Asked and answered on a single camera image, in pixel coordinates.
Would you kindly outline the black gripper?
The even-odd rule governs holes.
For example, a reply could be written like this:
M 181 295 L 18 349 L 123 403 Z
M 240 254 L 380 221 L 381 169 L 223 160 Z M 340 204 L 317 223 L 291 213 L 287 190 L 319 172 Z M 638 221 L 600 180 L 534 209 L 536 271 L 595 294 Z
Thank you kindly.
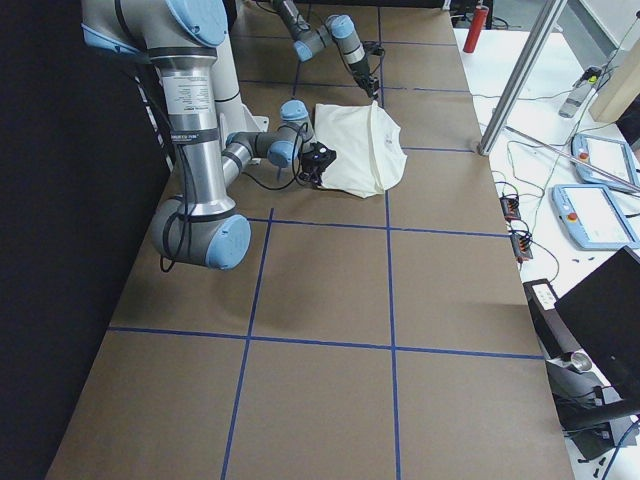
M 369 98 L 378 98 L 380 81 L 371 70 L 369 57 L 384 56 L 384 48 L 379 42 L 362 42 L 353 52 L 347 54 L 347 66 L 353 79 L 360 83 Z
M 337 153 L 322 144 L 315 142 L 311 149 L 300 158 L 301 171 L 297 174 L 297 182 L 304 186 L 311 183 L 314 188 L 322 186 L 322 174 L 336 160 Z

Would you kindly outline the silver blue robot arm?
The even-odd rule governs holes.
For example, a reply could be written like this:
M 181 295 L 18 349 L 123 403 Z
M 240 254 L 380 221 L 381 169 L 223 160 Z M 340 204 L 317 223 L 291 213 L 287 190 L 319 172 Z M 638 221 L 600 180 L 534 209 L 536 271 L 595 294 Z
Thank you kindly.
M 369 58 L 376 56 L 382 59 L 385 50 L 379 42 L 362 41 L 349 15 L 330 15 L 314 27 L 304 19 L 293 1 L 275 0 L 269 1 L 269 4 L 289 31 L 301 62 L 335 45 L 343 66 L 354 82 L 370 99 L 378 99 L 380 81 L 370 67 Z
M 228 186 L 254 159 L 292 168 L 299 182 L 319 184 L 336 158 L 320 143 L 303 102 L 281 107 L 274 132 L 243 104 L 220 1 L 85 1 L 87 45 L 135 62 L 161 77 L 182 191 L 156 211 L 150 233 L 168 272 L 177 263 L 229 270 L 248 251 L 249 221 Z

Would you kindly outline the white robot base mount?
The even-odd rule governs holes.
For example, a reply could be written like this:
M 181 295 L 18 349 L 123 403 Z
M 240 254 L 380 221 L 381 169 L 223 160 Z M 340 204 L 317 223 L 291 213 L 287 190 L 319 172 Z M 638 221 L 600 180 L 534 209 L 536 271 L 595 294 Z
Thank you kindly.
M 254 140 L 259 133 L 268 131 L 269 118 L 254 116 L 241 100 L 218 102 L 216 109 L 222 152 L 225 152 L 232 145 L 233 140 L 241 140 L 247 144 L 249 140 Z

